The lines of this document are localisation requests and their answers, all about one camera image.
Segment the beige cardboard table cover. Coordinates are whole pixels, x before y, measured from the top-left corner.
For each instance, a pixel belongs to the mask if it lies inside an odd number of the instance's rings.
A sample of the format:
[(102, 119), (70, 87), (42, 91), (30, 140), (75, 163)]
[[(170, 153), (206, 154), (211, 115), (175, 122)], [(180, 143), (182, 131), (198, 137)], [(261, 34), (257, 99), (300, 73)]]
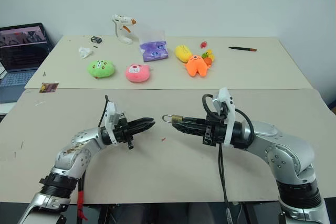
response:
[[(164, 114), (204, 118), (204, 94), (205, 90), (25, 91), (0, 123), (0, 201), (30, 202), (57, 153), (75, 134), (98, 125), (105, 96), (129, 121), (152, 117), (155, 125), (135, 136), (134, 149), (108, 147), (93, 157), (85, 179), (85, 203), (222, 201), (217, 148), (162, 121)], [(317, 90), (230, 94), (251, 120), (309, 142), (320, 193), (336, 196), (336, 115)]]
[[(103, 36), (94, 44), (88, 35), (63, 36), (41, 64), (29, 82), (28, 89), (38, 89), (43, 83), (59, 83), (61, 89), (309, 89), (311, 84), (299, 70), (277, 38), (239, 37), (167, 37), (169, 56), (149, 63), (151, 76), (144, 83), (132, 83), (125, 70), (143, 62), (139, 44), (120, 42), (115, 36)], [(175, 56), (178, 45), (186, 45), (192, 53), (202, 54), (201, 42), (207, 42), (215, 60), (205, 77), (188, 75)], [(229, 47), (255, 48), (253, 51)], [(79, 57), (80, 47), (93, 53)], [(112, 61), (115, 72), (110, 77), (95, 79), (87, 66), (96, 60)]]

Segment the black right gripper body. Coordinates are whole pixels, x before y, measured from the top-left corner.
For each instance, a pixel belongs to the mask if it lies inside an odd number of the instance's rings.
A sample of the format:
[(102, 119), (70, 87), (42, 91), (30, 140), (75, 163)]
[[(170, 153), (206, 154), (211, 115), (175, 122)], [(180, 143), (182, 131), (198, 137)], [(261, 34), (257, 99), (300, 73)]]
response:
[(205, 125), (206, 130), (203, 137), (203, 144), (209, 146), (223, 144), (226, 135), (226, 124), (224, 123), (224, 119), (216, 119), (207, 115)]

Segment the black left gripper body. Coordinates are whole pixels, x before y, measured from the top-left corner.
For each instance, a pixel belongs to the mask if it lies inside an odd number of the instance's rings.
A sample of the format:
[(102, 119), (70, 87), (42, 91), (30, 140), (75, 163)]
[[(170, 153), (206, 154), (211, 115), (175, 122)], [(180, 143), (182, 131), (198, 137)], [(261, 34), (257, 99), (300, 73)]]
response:
[(132, 143), (134, 127), (135, 124), (133, 122), (128, 122), (127, 118), (121, 118), (113, 130), (117, 143), (126, 143), (129, 150), (134, 148)]

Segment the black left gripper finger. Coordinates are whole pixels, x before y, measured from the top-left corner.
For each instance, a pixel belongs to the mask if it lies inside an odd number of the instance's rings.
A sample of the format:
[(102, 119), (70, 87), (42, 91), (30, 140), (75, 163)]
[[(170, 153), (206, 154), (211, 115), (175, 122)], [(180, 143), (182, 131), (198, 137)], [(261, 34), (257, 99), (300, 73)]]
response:
[(131, 134), (138, 134), (150, 129), (155, 122), (142, 122), (131, 126)]
[(150, 124), (153, 125), (155, 123), (154, 118), (143, 117), (133, 121), (128, 122), (130, 127), (145, 127), (146, 125)]

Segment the green round plush toy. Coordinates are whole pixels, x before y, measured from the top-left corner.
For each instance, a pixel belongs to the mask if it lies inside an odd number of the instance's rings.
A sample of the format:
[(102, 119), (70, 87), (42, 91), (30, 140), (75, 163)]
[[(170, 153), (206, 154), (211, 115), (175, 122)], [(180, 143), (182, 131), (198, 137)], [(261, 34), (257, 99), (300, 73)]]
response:
[(89, 74), (95, 79), (110, 77), (115, 72), (115, 67), (112, 61), (96, 60), (87, 66)]

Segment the brass padlock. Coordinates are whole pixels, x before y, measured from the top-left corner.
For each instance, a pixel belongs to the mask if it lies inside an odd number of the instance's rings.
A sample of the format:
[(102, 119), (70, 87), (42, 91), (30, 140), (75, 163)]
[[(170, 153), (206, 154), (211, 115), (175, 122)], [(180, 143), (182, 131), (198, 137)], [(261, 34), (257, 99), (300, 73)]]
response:
[(183, 121), (183, 117), (180, 115), (163, 115), (162, 120), (169, 124), (178, 124)]

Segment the small dark picture card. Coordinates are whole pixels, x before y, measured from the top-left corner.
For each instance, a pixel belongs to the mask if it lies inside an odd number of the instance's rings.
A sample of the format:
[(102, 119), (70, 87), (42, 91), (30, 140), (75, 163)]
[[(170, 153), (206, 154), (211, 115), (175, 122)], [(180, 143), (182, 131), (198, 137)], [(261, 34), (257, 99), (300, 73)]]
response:
[(53, 93), (56, 91), (59, 83), (43, 83), (39, 89), (39, 93)]

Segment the black pen with orange end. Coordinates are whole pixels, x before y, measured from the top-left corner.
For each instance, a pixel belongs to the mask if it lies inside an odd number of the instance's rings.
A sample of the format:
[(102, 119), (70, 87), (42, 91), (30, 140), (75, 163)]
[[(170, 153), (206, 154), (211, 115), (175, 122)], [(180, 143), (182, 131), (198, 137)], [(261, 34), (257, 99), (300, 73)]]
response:
[(235, 46), (231, 46), (231, 47), (229, 47), (229, 49), (242, 50), (242, 51), (253, 51), (253, 52), (257, 51), (257, 49), (255, 49), (255, 48), (235, 47)]

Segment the orange plush toy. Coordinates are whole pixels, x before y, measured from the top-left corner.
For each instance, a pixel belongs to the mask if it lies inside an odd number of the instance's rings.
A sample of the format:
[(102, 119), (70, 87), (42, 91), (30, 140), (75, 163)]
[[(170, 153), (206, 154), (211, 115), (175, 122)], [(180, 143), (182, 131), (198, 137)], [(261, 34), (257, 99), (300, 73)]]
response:
[(197, 74), (201, 77), (205, 77), (210, 65), (208, 65), (201, 56), (193, 55), (188, 62), (184, 64), (184, 67), (191, 77), (195, 77)]

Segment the purple plush in plastic bag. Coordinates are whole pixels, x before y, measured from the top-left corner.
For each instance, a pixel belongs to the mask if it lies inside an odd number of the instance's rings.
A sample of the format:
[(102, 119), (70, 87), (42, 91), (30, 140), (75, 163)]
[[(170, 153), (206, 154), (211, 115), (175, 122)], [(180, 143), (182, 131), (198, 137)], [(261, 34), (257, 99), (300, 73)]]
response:
[(166, 59), (169, 56), (163, 30), (146, 29), (139, 35), (139, 48), (144, 62)]

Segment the crumpled white tissue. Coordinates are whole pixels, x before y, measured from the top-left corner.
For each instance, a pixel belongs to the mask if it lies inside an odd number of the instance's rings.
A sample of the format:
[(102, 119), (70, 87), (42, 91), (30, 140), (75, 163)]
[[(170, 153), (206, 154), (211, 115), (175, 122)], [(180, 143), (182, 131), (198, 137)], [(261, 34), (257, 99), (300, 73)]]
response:
[(91, 48), (85, 48), (85, 47), (80, 47), (78, 49), (78, 52), (79, 52), (79, 57), (81, 59), (85, 59), (85, 58), (89, 57), (93, 53), (93, 51), (91, 50)]

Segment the pink round plush toy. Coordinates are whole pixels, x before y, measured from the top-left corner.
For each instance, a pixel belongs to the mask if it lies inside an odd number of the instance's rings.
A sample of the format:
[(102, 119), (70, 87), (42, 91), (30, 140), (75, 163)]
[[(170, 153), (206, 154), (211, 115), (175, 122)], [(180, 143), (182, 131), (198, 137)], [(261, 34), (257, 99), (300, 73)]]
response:
[(150, 67), (148, 65), (132, 64), (124, 72), (130, 82), (145, 82), (149, 79)]

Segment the small yellow green plush toy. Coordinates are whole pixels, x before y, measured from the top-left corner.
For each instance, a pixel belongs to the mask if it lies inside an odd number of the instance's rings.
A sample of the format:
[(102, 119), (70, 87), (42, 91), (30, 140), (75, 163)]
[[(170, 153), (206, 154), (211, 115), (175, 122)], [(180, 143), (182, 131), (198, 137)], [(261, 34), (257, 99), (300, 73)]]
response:
[(203, 60), (205, 61), (205, 63), (208, 65), (208, 66), (211, 66), (212, 63), (214, 62), (215, 60), (215, 56), (212, 52), (211, 49), (208, 49), (206, 50), (203, 54), (202, 54), (202, 58)]

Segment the open laptop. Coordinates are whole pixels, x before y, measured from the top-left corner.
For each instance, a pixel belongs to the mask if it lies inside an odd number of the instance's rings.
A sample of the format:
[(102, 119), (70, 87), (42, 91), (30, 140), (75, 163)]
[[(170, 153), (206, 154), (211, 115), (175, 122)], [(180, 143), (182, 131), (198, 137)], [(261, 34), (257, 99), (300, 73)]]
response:
[(54, 45), (42, 23), (0, 28), (0, 103), (16, 102)]

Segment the white orange glue gun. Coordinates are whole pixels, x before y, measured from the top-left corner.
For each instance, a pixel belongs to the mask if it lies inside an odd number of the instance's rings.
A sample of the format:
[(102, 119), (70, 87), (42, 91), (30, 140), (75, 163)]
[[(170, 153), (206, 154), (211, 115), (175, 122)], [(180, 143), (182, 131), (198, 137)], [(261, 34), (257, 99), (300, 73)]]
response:
[(130, 27), (135, 25), (137, 21), (132, 17), (117, 14), (112, 16), (112, 21), (115, 24), (115, 35), (118, 40), (124, 44), (132, 44), (133, 40), (127, 37), (127, 34), (131, 34)]

